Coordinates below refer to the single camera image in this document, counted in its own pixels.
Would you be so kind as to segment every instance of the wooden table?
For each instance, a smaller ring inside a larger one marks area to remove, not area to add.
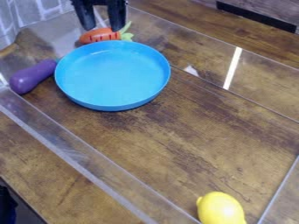
[[[295,35],[194,2],[132,0],[131,4],[298,67]],[[172,36],[172,41],[180,42],[180,36]],[[50,46],[28,31],[15,46],[4,61],[26,64],[54,57]],[[179,65],[171,50],[166,47],[163,52]],[[52,78],[24,98],[191,215],[196,216],[200,195],[225,191],[241,201],[247,223],[258,222],[295,161],[297,122],[176,68],[155,101],[127,112],[99,113],[79,107]],[[297,119],[295,108],[285,108],[282,104],[275,110]],[[142,222],[6,115],[0,119],[2,177],[50,223]]]

